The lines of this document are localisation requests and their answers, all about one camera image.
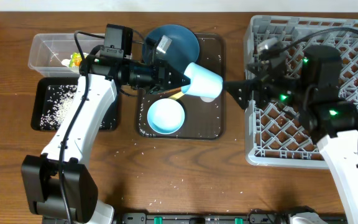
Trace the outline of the black tray bin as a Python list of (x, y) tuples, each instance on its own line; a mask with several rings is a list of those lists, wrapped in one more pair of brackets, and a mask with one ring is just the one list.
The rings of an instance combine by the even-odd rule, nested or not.
[(45, 94), (49, 85), (76, 85), (77, 78), (43, 78), (37, 85), (37, 92), (31, 119), (31, 127), (36, 131), (40, 130), (40, 118), (44, 107)]

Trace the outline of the dark blue plate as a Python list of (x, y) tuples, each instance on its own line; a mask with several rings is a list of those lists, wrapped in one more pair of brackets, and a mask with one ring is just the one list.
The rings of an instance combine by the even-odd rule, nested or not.
[(166, 54), (157, 55), (166, 60), (176, 71), (183, 73), (191, 62), (196, 62), (200, 54), (200, 45), (195, 34), (186, 27), (176, 24), (166, 24), (150, 31), (142, 46), (142, 59), (150, 64), (153, 47), (157, 46), (161, 37), (165, 35), (172, 40)]

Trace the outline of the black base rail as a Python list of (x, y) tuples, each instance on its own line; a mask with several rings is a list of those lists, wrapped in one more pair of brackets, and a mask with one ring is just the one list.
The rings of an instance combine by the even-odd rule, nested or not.
[(290, 223), (292, 214), (253, 209), (244, 214), (128, 212), (114, 216), (113, 224), (246, 224)]

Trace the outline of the yellow snack wrapper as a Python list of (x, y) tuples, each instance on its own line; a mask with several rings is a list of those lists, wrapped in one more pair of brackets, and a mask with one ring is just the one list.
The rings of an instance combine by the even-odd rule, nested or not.
[(83, 58), (81, 57), (81, 54), (79, 52), (73, 52), (73, 54), (71, 55), (68, 66), (70, 68), (79, 67), (82, 60), (83, 60)]

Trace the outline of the white tissue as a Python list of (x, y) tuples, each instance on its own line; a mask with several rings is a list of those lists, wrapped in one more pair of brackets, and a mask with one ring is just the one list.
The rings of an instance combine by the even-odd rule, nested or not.
[(64, 59), (61, 61), (61, 64), (67, 68), (74, 68), (75, 66), (71, 62), (71, 59)]

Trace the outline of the grey dishwasher rack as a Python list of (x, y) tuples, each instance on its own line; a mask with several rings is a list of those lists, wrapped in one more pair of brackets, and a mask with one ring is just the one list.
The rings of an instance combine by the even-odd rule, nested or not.
[[(358, 29), (358, 20), (253, 16), (243, 38), (244, 64), (259, 60), (257, 45), (267, 39), (276, 38), (290, 45), (306, 35), (333, 27)], [(304, 50), (311, 45), (328, 45), (340, 51), (343, 63), (339, 96), (353, 102), (358, 109), (358, 35), (332, 32), (288, 49), (285, 54), (289, 77), (299, 77)], [(245, 110), (246, 161), (253, 166), (326, 169), (306, 130), (288, 113), (297, 114), (297, 110), (276, 102), (263, 109), (249, 104)]]

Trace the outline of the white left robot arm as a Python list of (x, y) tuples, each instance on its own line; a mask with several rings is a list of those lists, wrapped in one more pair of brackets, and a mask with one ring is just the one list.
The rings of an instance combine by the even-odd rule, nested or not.
[(99, 200), (88, 171), (93, 143), (119, 85), (159, 94), (190, 84), (185, 69), (192, 61), (169, 47), (153, 52), (154, 61), (127, 58), (130, 50), (99, 47), (80, 63), (73, 102), (52, 140), (39, 156), (23, 160), (21, 175), (29, 210), (66, 223), (112, 223), (114, 208)]

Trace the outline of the light blue plastic cup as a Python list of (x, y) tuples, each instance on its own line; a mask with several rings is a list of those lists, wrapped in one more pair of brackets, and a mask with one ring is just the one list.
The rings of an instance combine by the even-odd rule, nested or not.
[(190, 79), (189, 85), (181, 87), (185, 95), (217, 98), (223, 90), (223, 78), (198, 64), (190, 63), (184, 75)]

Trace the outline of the light blue bowl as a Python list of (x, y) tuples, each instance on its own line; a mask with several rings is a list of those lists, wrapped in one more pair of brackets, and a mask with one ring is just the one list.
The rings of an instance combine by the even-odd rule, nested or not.
[(183, 126), (185, 110), (176, 100), (160, 99), (150, 106), (147, 122), (156, 133), (172, 134)]

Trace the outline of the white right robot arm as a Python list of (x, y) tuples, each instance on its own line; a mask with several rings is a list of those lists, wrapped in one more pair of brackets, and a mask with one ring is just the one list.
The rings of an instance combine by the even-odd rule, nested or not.
[(253, 79), (224, 82), (224, 90), (242, 109), (249, 101), (259, 108), (271, 101), (295, 107), (298, 122), (327, 163), (347, 222), (358, 223), (358, 109), (339, 97), (340, 52), (325, 45), (306, 48), (299, 78), (286, 76), (284, 53), (266, 50), (261, 59), (247, 66)]

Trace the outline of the clear plastic bin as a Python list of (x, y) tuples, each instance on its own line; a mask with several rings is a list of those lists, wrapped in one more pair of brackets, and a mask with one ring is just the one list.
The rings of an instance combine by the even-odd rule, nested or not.
[(30, 48), (28, 66), (44, 77), (78, 77), (78, 68), (67, 68), (61, 64), (70, 59), (78, 47), (72, 33), (37, 34)]

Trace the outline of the yellow plastic spoon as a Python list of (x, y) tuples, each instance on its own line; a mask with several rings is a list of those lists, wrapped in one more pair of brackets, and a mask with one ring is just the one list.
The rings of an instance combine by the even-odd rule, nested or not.
[(172, 92), (173, 92), (173, 94), (168, 97), (171, 100), (178, 100), (184, 96), (184, 93), (182, 92), (182, 90), (180, 88), (175, 89)]

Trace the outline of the white rice grains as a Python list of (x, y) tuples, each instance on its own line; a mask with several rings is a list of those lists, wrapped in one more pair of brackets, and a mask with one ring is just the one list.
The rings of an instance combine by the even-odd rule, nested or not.
[(70, 109), (76, 94), (76, 85), (49, 85), (40, 118), (41, 131), (57, 130)]

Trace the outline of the pink plastic cup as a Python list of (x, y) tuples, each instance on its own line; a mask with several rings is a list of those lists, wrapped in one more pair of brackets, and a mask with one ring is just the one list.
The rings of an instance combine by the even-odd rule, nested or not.
[(202, 101), (206, 102), (206, 103), (210, 103), (212, 101), (214, 101), (214, 98), (209, 98), (209, 97), (200, 97)]

